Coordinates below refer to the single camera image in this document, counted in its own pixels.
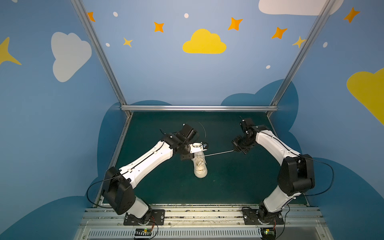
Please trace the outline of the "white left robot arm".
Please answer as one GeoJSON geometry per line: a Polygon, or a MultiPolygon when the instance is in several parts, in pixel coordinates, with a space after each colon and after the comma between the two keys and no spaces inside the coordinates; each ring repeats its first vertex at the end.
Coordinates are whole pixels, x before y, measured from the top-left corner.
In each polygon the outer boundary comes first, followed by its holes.
{"type": "Polygon", "coordinates": [[[132,163],[119,169],[108,169],[101,194],[116,214],[128,213],[142,225],[149,222],[152,218],[152,208],[135,195],[134,189],[146,175],[173,155],[179,154],[181,159],[191,160],[197,153],[205,151],[205,143],[193,142],[197,134],[194,128],[184,124],[180,131],[164,134],[153,148],[132,163]]]}

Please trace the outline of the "white shoelace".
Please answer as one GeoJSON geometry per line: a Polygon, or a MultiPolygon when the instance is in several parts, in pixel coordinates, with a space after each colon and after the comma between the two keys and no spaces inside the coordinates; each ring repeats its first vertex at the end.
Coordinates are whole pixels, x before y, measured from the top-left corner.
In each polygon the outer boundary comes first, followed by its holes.
{"type": "Polygon", "coordinates": [[[214,154],[208,154],[208,155],[205,155],[205,157],[211,157],[211,156],[223,155],[223,154],[228,154],[228,153],[232,153],[232,152],[234,152],[234,150],[224,151],[224,152],[219,152],[219,153],[214,153],[214,154]]]}

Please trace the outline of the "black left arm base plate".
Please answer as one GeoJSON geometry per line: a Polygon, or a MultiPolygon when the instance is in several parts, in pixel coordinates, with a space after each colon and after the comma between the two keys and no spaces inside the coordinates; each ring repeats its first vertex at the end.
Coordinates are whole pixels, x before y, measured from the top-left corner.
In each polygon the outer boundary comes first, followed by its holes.
{"type": "Polygon", "coordinates": [[[149,209],[141,218],[137,218],[135,215],[126,213],[124,218],[124,226],[138,226],[143,225],[158,225],[162,226],[165,220],[165,210],[153,210],[149,209]]]}

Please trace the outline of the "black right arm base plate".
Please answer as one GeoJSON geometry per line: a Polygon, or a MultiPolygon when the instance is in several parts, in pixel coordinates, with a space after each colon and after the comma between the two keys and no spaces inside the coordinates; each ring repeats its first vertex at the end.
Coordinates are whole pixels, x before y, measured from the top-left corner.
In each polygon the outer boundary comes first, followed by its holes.
{"type": "Polygon", "coordinates": [[[245,225],[283,225],[285,222],[281,212],[269,213],[267,210],[242,208],[245,225]]]}

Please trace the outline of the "white knit sneaker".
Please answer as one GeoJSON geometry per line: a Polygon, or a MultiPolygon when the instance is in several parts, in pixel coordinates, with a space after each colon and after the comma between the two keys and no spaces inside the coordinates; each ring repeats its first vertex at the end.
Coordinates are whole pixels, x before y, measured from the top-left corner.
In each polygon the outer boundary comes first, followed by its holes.
{"type": "Polygon", "coordinates": [[[197,178],[204,178],[208,174],[207,163],[205,159],[205,155],[203,152],[198,152],[194,154],[194,158],[192,159],[194,164],[194,174],[197,178]]]}

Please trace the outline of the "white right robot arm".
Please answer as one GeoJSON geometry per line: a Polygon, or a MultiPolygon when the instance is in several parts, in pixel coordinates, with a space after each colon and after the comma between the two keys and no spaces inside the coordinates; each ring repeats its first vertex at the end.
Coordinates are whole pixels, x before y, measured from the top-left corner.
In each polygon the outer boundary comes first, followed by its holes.
{"type": "Polygon", "coordinates": [[[243,119],[240,126],[244,133],[232,140],[235,152],[247,154],[253,147],[262,146],[279,163],[278,185],[259,204],[257,212],[261,224],[276,221],[291,200],[315,187],[314,161],[283,143],[265,125],[256,126],[251,118],[243,119]]]}

